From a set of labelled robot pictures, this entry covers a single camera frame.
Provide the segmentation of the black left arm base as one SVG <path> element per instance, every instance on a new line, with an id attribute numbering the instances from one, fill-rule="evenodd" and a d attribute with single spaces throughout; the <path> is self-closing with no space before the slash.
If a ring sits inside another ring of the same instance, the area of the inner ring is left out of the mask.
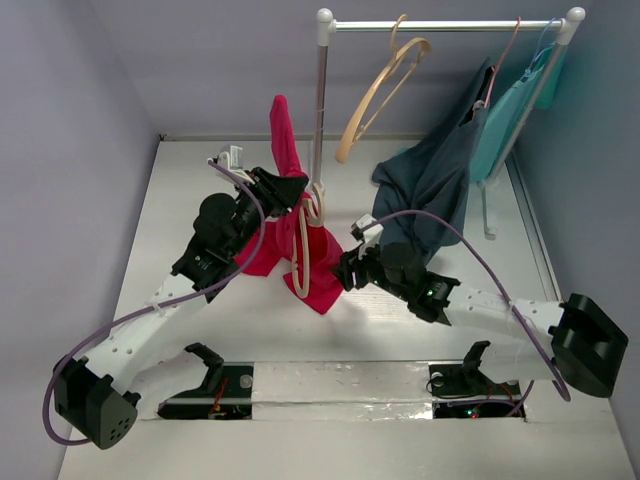
<path id="1" fill-rule="evenodd" d="M 164 420 L 251 420 L 253 363 L 226 363 L 201 343 L 188 345 L 188 359 L 198 358 L 206 371 L 198 384 L 162 402 L 158 415 Z"/>

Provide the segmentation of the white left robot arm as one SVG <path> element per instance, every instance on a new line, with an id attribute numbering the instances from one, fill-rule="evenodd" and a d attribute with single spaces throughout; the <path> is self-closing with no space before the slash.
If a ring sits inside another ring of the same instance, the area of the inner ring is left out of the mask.
<path id="1" fill-rule="evenodd" d="M 186 375 L 195 392 L 209 395 L 219 388 L 224 365 L 219 355 L 200 343 L 184 348 L 160 343 L 171 326 L 201 311 L 243 271 L 236 256 L 252 239 L 264 239 L 268 219 L 294 210 L 308 178 L 278 176 L 261 167 L 218 172 L 235 185 L 237 195 L 214 193 L 202 201 L 185 252 L 151 301 L 95 332 L 55 365 L 42 407 L 47 430 L 56 412 L 83 434 L 82 444 L 113 447 L 138 416 L 143 396 L 134 389 L 136 376 L 182 352 L 201 359 Z"/>

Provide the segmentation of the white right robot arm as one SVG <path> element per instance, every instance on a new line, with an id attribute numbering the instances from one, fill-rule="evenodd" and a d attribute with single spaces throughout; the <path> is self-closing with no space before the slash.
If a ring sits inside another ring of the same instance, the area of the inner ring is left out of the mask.
<path id="1" fill-rule="evenodd" d="M 404 243 L 354 249 L 331 272 L 345 290 L 372 284 L 425 322 L 510 338 L 505 346 L 481 339 L 470 347 L 460 367 L 470 391 L 505 381 L 551 380 L 596 398 L 613 394 L 629 339 L 586 295 L 571 294 L 565 302 L 507 300 L 427 270 Z"/>

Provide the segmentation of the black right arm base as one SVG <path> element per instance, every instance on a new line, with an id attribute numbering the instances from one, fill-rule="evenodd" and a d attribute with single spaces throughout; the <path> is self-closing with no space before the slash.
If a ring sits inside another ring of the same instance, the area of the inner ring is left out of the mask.
<path id="1" fill-rule="evenodd" d="M 518 382 L 495 383 L 480 371 L 491 343 L 475 342 L 458 363 L 431 363 L 425 389 L 433 399 L 434 419 L 525 418 Z"/>

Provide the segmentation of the red t shirt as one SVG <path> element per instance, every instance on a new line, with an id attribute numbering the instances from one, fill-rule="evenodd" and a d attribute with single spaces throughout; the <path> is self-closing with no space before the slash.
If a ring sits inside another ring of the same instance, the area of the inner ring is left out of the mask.
<path id="1" fill-rule="evenodd" d="M 286 97 L 274 97 L 270 111 L 271 151 L 281 176 L 304 175 L 296 148 Z M 263 239 L 254 235 L 249 244 L 235 257 L 238 264 L 248 263 L 247 275 L 268 276 L 282 260 L 289 262 L 289 272 L 283 280 L 292 294 L 291 256 L 300 202 L 288 215 L 268 222 Z M 311 251 L 311 287 L 307 299 L 301 300 L 320 315 L 326 314 L 340 297 L 343 288 L 330 268 L 339 263 L 343 249 L 326 228 L 309 229 Z"/>

